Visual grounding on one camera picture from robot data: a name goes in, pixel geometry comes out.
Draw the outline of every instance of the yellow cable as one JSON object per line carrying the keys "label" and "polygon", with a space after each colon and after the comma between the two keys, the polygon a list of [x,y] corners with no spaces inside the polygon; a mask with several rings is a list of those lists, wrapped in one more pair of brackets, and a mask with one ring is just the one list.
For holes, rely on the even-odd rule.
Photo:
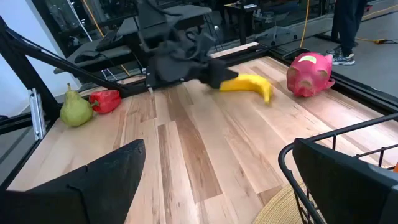
{"label": "yellow cable", "polygon": [[304,30],[303,30],[303,36],[301,36],[300,48],[303,47],[303,44],[304,44],[304,36],[305,36],[305,31],[307,30],[307,22],[308,22],[308,13],[309,13],[309,11],[310,11],[310,0],[307,0],[307,13],[305,15]]}
{"label": "yellow cable", "polygon": [[[82,0],[82,1],[83,1],[84,5],[86,6],[86,9],[87,9],[88,13],[90,14],[90,17],[91,17],[92,20],[94,21],[95,26],[97,27],[99,33],[101,34],[102,37],[104,37],[104,33],[102,33],[102,30],[100,29],[100,27],[99,27],[99,25],[98,25],[98,23],[97,23],[97,20],[95,19],[95,17],[94,17],[94,15],[93,15],[92,11],[90,10],[90,7],[88,7],[86,0]],[[127,76],[130,76],[130,73],[127,71],[126,68],[124,68],[123,65],[120,65],[120,67],[122,67],[122,69],[123,69],[124,72],[127,74]]]}
{"label": "yellow cable", "polygon": [[388,7],[387,9],[382,9],[382,10],[378,10],[378,11],[376,11],[376,12],[372,12],[372,13],[366,15],[366,16],[363,16],[362,19],[364,19],[364,18],[366,18],[366,17],[369,17],[369,16],[371,16],[371,15],[373,15],[373,14],[375,14],[375,13],[387,11],[387,10],[392,9],[392,8],[395,8],[395,7],[397,7],[397,6],[398,6],[398,4],[396,4],[395,6]]}

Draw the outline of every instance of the sneaker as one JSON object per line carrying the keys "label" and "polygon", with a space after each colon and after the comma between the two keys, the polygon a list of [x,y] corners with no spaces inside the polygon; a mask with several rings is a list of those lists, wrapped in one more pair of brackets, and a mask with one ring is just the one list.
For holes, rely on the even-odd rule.
{"label": "sneaker", "polygon": [[354,65],[354,53],[351,53],[349,56],[345,57],[342,53],[335,54],[333,56],[333,65]]}
{"label": "sneaker", "polygon": [[326,54],[331,54],[331,55],[335,55],[341,52],[341,46],[337,46],[334,49],[330,49],[326,51]]}

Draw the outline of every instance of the black table leg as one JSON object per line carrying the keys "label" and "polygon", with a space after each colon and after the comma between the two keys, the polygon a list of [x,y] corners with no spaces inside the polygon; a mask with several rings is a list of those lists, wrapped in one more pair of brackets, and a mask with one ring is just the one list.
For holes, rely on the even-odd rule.
{"label": "black table leg", "polygon": [[241,41],[241,45],[246,44],[246,27],[244,17],[244,13],[238,13],[239,40]]}

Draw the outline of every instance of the black wire basket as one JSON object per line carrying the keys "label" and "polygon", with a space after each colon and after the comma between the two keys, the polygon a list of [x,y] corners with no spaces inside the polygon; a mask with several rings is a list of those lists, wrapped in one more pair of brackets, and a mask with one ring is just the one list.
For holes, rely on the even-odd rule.
{"label": "black wire basket", "polygon": [[[388,116],[383,116],[380,118],[376,118],[376,119],[372,119],[369,121],[365,121],[362,123],[358,123],[358,124],[354,124],[351,126],[347,126],[345,128],[340,128],[334,131],[330,131],[327,133],[323,133],[323,134],[319,134],[317,136],[312,136],[310,138],[308,138],[307,140],[310,140],[312,142],[317,142],[323,139],[327,139],[327,138],[333,138],[333,142],[332,142],[332,149],[336,150],[336,139],[337,136],[340,134],[344,134],[344,133],[348,133],[351,131],[355,131],[361,128],[366,128],[375,124],[380,124],[386,121],[390,121],[393,119],[397,119],[398,118],[398,113],[394,113]],[[305,189],[303,190],[299,183],[297,182],[297,180],[295,179],[295,177],[293,176],[293,172],[291,170],[288,169],[288,167],[286,166],[285,163],[285,157],[287,155],[287,153],[289,151],[291,151],[293,149],[294,144],[291,143],[287,146],[285,146],[281,152],[279,153],[279,157],[278,157],[278,162],[279,162],[279,166],[282,169],[282,172],[284,173],[284,175],[286,176],[287,180],[289,181],[289,184],[292,186],[293,190],[294,190],[294,194],[295,194],[295,201],[297,203],[297,208],[299,210],[300,213],[300,217],[302,219],[303,223],[306,224],[324,224],[325,221],[323,220],[323,218],[321,217],[321,215],[318,212],[318,208],[315,206],[315,203],[312,201],[311,198],[311,193],[308,189],[308,187],[306,186]],[[369,156],[371,154],[375,154],[375,153],[379,153],[379,161],[378,161],[378,166],[382,167],[382,161],[383,161],[383,157],[384,157],[384,152],[386,150],[390,150],[393,148],[398,147],[398,144],[392,145],[392,146],[386,146],[386,147],[382,147],[380,149],[376,149],[373,151],[369,151],[363,154],[357,154],[354,157],[355,158],[360,158],[360,157],[364,157],[364,156]],[[392,170],[394,168],[393,167],[388,167],[386,169]]]}

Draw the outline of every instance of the red bell pepper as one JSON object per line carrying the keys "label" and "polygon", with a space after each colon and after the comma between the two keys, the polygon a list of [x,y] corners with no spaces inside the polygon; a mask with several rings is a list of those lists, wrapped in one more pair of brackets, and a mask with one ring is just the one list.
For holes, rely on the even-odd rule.
{"label": "red bell pepper", "polygon": [[121,102],[120,93],[117,90],[96,91],[88,98],[93,110],[97,113],[106,114],[119,106]]}

